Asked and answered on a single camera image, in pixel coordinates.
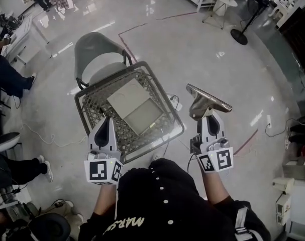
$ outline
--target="white desk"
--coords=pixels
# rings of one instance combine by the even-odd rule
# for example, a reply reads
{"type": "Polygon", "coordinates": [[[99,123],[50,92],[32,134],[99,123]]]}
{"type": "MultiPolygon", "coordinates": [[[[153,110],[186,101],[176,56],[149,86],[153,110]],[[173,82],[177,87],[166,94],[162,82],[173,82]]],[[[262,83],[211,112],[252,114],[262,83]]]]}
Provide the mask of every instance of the white desk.
{"type": "Polygon", "coordinates": [[[24,43],[29,38],[32,37],[36,43],[43,49],[49,58],[52,57],[52,54],[46,49],[45,44],[40,40],[40,38],[31,31],[33,29],[39,34],[41,39],[43,39],[46,44],[49,41],[45,38],[43,33],[37,28],[35,23],[33,22],[32,16],[27,17],[24,19],[22,25],[14,31],[14,35],[16,35],[16,39],[13,43],[9,44],[8,46],[4,46],[2,49],[2,55],[6,57],[9,62],[12,62],[15,58],[17,58],[23,64],[26,64],[26,61],[23,60],[18,54],[24,49],[24,43]]]}
{"type": "Polygon", "coordinates": [[[220,1],[220,2],[222,2],[223,4],[220,6],[220,7],[218,7],[215,11],[213,11],[210,15],[208,15],[207,17],[205,17],[205,18],[203,18],[203,20],[202,20],[202,22],[204,23],[206,20],[207,20],[207,18],[210,16],[210,17],[212,17],[214,14],[215,14],[215,12],[217,12],[222,6],[225,6],[225,12],[224,12],[224,22],[223,22],[223,26],[221,26],[218,22],[218,25],[220,26],[220,28],[221,29],[223,29],[224,28],[224,25],[225,25],[225,13],[226,13],[226,10],[227,10],[227,8],[229,7],[229,6],[232,6],[232,7],[236,7],[237,6],[237,3],[236,3],[236,1],[235,0],[218,0],[218,1],[220,1]]]}

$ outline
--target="white cable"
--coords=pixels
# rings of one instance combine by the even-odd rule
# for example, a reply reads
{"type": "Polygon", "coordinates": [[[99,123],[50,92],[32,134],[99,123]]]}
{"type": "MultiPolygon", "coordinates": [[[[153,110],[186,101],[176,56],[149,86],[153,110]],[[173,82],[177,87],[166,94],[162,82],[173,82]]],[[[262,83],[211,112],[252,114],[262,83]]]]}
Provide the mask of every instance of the white cable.
{"type": "Polygon", "coordinates": [[[57,143],[55,142],[55,135],[54,135],[54,134],[51,134],[51,142],[46,142],[46,141],[41,137],[41,135],[38,134],[36,131],[32,130],[30,126],[28,126],[27,124],[25,124],[25,123],[23,123],[23,122],[21,122],[21,124],[22,124],[21,130],[23,129],[23,126],[25,125],[26,127],[29,128],[29,130],[30,130],[31,132],[34,132],[35,134],[37,134],[37,135],[39,136],[39,138],[40,138],[45,144],[47,144],[47,145],[51,145],[52,143],[54,143],[54,144],[57,145],[58,147],[66,147],[66,146],[71,145],[71,144],[80,144],[80,143],[82,143],[82,142],[84,141],[84,139],[87,137],[87,136],[83,137],[79,142],[71,142],[71,143],[68,143],[68,144],[65,144],[65,145],[59,145],[59,144],[57,144],[57,143]]]}

